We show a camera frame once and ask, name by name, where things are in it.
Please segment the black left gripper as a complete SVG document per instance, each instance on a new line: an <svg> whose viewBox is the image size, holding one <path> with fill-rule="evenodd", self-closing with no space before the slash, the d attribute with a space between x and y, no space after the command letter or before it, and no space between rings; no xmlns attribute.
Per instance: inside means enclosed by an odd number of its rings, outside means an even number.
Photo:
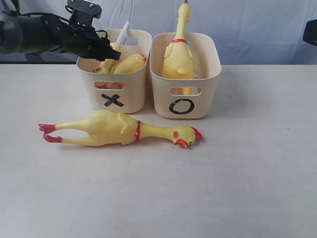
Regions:
<svg viewBox="0 0 317 238"><path fill-rule="evenodd" d="M119 60L121 57L121 46L109 46L93 28L69 26L58 19L52 20L52 42L55 44L53 53L99 61Z"/></svg>

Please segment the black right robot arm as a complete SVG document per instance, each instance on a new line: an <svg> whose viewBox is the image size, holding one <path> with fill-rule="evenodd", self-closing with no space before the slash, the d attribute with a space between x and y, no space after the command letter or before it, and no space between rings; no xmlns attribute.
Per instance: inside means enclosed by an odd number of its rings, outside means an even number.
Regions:
<svg viewBox="0 0 317 238"><path fill-rule="evenodd" d="M306 23L303 41L310 45L317 46L317 19L310 20Z"/></svg>

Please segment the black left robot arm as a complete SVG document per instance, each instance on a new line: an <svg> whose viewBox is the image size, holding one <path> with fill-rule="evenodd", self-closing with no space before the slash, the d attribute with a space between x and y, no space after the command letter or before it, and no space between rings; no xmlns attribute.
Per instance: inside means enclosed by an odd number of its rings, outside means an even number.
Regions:
<svg viewBox="0 0 317 238"><path fill-rule="evenodd" d="M65 23L51 14L0 16L0 52L10 54L73 54L84 59L119 60L106 37L100 37L87 23Z"/></svg>

